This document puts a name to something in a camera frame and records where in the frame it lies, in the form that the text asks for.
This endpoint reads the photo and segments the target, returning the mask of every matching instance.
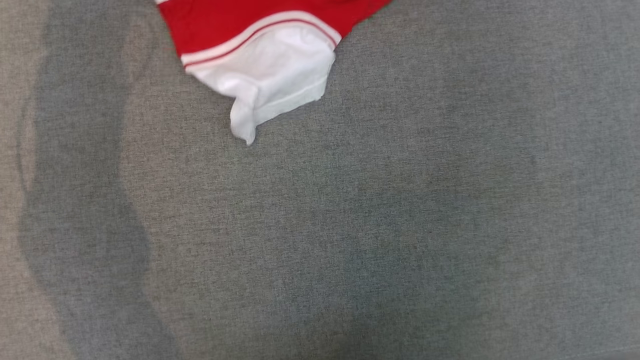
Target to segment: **red stripe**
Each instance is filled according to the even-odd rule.
[[[226,52],[226,53],[224,53],[224,54],[216,55],[216,56],[213,56],[213,57],[211,57],[211,58],[204,59],[204,60],[194,61],[193,63],[185,64],[185,65],[184,65],[184,67],[192,66],[192,65],[198,65],[198,64],[201,64],[201,63],[205,63],[205,62],[208,62],[208,61],[217,60],[217,59],[220,59],[220,58],[222,58],[222,57],[224,57],[224,56],[227,56],[227,55],[229,55],[230,53],[233,53],[234,51],[238,50],[240,47],[242,47],[242,45],[245,45],[247,41],[251,40],[251,39],[252,39],[252,38],[253,38],[257,33],[259,33],[260,31],[262,31],[262,30],[264,30],[264,29],[266,29],[266,28],[268,28],[268,27],[270,27],[270,26],[274,26],[274,25],[278,25],[278,24],[283,24],[283,23],[285,23],[285,22],[304,22],[305,24],[311,25],[311,26],[315,27],[316,29],[320,30],[320,32],[321,32],[321,33],[325,34],[325,35],[326,35],[326,37],[328,37],[328,38],[331,40],[331,43],[333,43],[333,47],[337,47],[337,46],[338,46],[338,44],[337,44],[337,43],[335,42],[335,40],[331,37],[331,35],[327,34],[327,32],[326,32],[325,30],[323,30],[322,28],[320,28],[318,25],[314,24],[313,22],[306,21],[306,20],[299,20],[299,19],[281,20],[281,21],[276,21],[276,22],[273,22],[273,23],[271,23],[271,24],[268,24],[268,25],[265,25],[265,26],[263,26],[263,27],[259,28],[258,30],[254,31],[251,35],[249,35],[249,37],[248,37],[248,38],[246,38],[243,42],[241,42],[238,46],[234,47],[233,49],[231,49],[231,50],[227,51],[227,52]]]

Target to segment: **gray textile background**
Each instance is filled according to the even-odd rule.
[[[640,2],[395,0],[245,147],[152,1],[0,2],[0,359],[638,359]]]

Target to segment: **cloth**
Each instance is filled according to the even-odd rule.
[[[333,50],[390,0],[158,0],[186,71],[235,97],[231,130],[255,127],[324,94]]]

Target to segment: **white stripe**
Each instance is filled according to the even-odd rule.
[[[311,22],[314,25],[316,25],[318,28],[321,28],[325,33],[329,34],[329,36],[332,38],[333,41],[335,41],[336,44],[338,44],[340,40],[342,40],[342,37],[340,36],[340,33],[338,33],[338,31],[336,31],[327,23],[318,19],[316,16],[308,12],[301,12],[301,11],[281,12],[281,13],[276,13],[276,14],[264,17],[258,20],[257,22],[254,22],[251,26],[246,28],[238,36],[232,38],[231,40],[223,44],[211,47],[206,50],[197,51],[195,53],[183,54],[180,57],[180,59],[182,60],[183,64],[188,65],[189,63],[193,63],[196,61],[215,58],[216,56],[223,55],[235,49],[240,44],[242,44],[245,40],[250,38],[254,33],[256,33],[256,31],[258,31],[260,28],[263,28],[264,26],[268,26],[275,22],[286,21],[286,20],[304,20],[304,21]],[[263,29],[262,31],[256,33],[255,35],[257,36],[271,29],[273,28],[269,27],[269,28]]]

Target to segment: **striped trim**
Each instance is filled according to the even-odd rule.
[[[238,36],[223,44],[214,46],[206,50],[198,51],[196,53],[183,54],[180,59],[182,60],[182,64],[185,67],[220,60],[230,53],[233,53],[234,51],[242,48],[249,42],[249,40],[267,31],[271,31],[274,28],[290,26],[291,23],[295,22],[306,24],[318,29],[321,33],[327,36],[328,40],[331,42],[334,48],[338,45],[340,40],[342,40],[342,37],[337,31],[335,31],[331,26],[327,25],[325,22],[310,13],[299,11],[282,12],[258,20]]]

